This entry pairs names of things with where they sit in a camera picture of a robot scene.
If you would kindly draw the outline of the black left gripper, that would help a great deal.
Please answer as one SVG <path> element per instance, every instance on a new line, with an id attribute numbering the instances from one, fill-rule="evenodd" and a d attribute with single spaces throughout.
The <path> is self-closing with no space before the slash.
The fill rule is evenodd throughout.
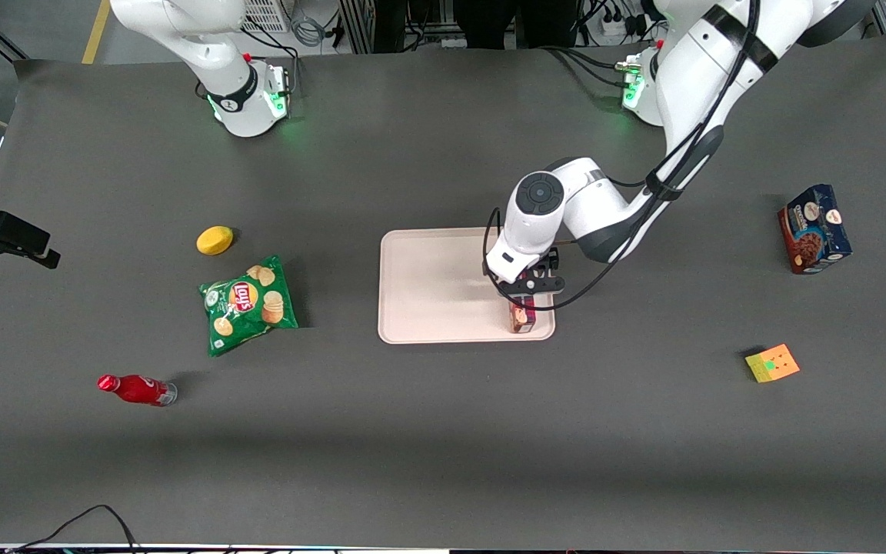
<path id="1" fill-rule="evenodd" d="M 527 267 L 527 269 L 521 273 L 521 277 L 523 279 L 555 279 L 555 271 L 558 270 L 558 267 L 558 249 L 549 249 L 548 252 L 537 261 L 537 263 Z M 508 304 L 511 309 L 517 308 L 517 304 L 513 298 L 508 298 Z M 528 312 L 537 312 L 537 302 L 535 302 L 534 295 L 528 296 Z"/>

